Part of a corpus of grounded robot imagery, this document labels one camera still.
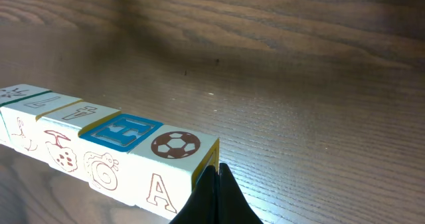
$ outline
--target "toy block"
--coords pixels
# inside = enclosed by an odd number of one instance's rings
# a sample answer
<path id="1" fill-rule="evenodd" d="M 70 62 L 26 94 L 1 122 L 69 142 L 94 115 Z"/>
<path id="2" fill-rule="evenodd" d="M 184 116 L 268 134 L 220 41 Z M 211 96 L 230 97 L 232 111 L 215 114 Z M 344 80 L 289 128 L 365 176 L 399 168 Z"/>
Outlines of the toy block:
<path id="1" fill-rule="evenodd" d="M 80 98 L 49 92 L 1 107 L 3 120 L 14 149 L 47 162 L 46 145 L 39 142 L 37 120 L 50 112 L 81 101 Z"/>
<path id="2" fill-rule="evenodd" d="M 92 189 L 127 205 L 135 205 L 133 179 L 146 166 L 136 166 L 128 153 L 163 124 L 120 114 L 81 135 L 84 167 Z"/>
<path id="3" fill-rule="evenodd" d="M 78 102 L 51 112 L 37 121 L 39 142 L 48 151 L 47 163 L 59 171 L 88 181 L 84 169 L 86 147 L 79 138 L 121 111 L 88 102 Z"/>
<path id="4" fill-rule="evenodd" d="M 28 84 L 18 84 L 7 88 L 0 88 L 0 107 L 18 102 L 27 98 L 51 92 L 46 88 L 39 88 Z M 0 144 L 13 148 L 9 133 L 6 129 L 3 115 L 0 111 Z"/>
<path id="5" fill-rule="evenodd" d="M 217 137 L 164 125 L 130 153 L 136 205 L 172 219 L 183 208 L 208 165 L 218 165 Z"/>

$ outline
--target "wooden surface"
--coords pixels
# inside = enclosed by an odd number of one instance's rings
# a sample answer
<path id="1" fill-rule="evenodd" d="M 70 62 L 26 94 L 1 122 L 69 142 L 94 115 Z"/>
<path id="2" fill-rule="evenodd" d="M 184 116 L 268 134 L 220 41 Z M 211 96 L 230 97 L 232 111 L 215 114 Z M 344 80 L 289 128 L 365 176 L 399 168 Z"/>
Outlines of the wooden surface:
<path id="1" fill-rule="evenodd" d="M 424 0 L 0 0 L 0 86 L 221 138 L 265 223 L 425 223 Z M 0 223 L 166 223 L 0 147 Z"/>

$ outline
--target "block top face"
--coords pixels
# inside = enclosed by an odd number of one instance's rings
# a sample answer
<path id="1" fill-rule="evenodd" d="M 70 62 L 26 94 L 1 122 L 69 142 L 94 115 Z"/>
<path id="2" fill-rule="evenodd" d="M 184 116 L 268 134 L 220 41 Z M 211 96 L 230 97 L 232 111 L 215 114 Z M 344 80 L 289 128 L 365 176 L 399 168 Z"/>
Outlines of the block top face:
<path id="1" fill-rule="evenodd" d="M 0 88 L 0 106 L 47 92 L 51 91 L 46 88 L 39 88 L 28 84 L 18 84 L 7 88 Z"/>
<path id="2" fill-rule="evenodd" d="M 193 173 L 217 140 L 216 136 L 164 125 L 129 154 Z"/>
<path id="3" fill-rule="evenodd" d="M 79 130 L 78 135 L 81 135 L 120 113 L 121 111 L 115 108 L 89 102 L 78 102 L 43 116 L 39 122 L 56 122 L 58 125 Z"/>
<path id="4" fill-rule="evenodd" d="M 8 104 L 4 107 L 1 107 L 1 109 L 3 112 L 6 112 L 8 109 L 21 111 L 26 114 L 36 116 L 35 120 L 38 120 L 43 114 L 81 101 L 81 98 L 49 92 Z"/>
<path id="5" fill-rule="evenodd" d="M 162 125 L 147 118 L 120 114 L 81 135 L 81 138 L 119 152 L 129 152 Z"/>

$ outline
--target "blue square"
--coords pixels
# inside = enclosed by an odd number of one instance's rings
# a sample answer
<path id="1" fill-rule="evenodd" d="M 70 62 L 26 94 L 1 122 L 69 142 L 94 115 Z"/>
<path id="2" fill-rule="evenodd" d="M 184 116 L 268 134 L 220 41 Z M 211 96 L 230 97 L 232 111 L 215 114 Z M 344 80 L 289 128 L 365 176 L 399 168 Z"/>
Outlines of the blue square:
<path id="1" fill-rule="evenodd" d="M 120 114 L 80 138 L 119 152 L 128 152 L 163 124 L 129 114 Z"/>

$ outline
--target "alphabet block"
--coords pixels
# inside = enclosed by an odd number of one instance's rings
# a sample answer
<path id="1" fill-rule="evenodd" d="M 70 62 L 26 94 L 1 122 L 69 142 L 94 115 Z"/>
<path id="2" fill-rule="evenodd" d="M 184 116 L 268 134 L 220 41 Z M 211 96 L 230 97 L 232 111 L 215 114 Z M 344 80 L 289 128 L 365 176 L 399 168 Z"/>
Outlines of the alphabet block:
<path id="1" fill-rule="evenodd" d="M 120 114 L 81 135 L 90 187 L 127 205 L 135 205 L 133 190 L 138 187 L 133 179 L 146 165 L 135 166 L 128 153 L 162 125 Z"/>
<path id="2" fill-rule="evenodd" d="M 0 108 L 15 150 L 47 162 L 47 149 L 40 143 L 36 122 L 42 116 L 70 106 L 82 99 L 49 92 Z"/>
<path id="3" fill-rule="evenodd" d="M 78 102 L 40 118 L 37 132 L 48 151 L 49 166 L 88 181 L 84 168 L 86 147 L 79 137 L 119 114 L 114 108 Z"/>
<path id="4" fill-rule="evenodd" d="M 208 165 L 218 165 L 217 137 L 164 125 L 130 153 L 136 205 L 172 219 L 189 198 Z"/>
<path id="5" fill-rule="evenodd" d="M 0 88 L 0 107 L 47 92 L 51 91 L 46 88 L 39 88 L 28 84 L 18 84 L 7 88 Z M 0 144 L 14 148 L 10 143 L 9 133 L 6 129 L 1 111 L 0 118 Z"/>

